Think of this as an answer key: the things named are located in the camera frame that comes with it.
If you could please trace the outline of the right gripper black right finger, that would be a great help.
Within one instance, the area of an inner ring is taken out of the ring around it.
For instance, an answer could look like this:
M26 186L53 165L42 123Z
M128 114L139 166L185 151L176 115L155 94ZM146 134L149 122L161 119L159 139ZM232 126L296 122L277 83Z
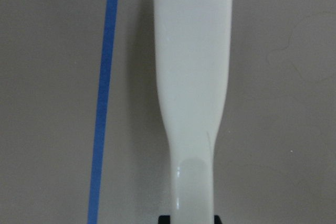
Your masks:
M214 222L213 224L223 224L219 215L214 215Z

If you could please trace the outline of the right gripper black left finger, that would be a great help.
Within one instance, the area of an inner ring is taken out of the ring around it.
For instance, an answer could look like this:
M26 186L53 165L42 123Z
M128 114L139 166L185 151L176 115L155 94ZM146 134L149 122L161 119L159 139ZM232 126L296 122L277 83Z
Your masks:
M160 215L158 218L158 224L170 224L170 215Z

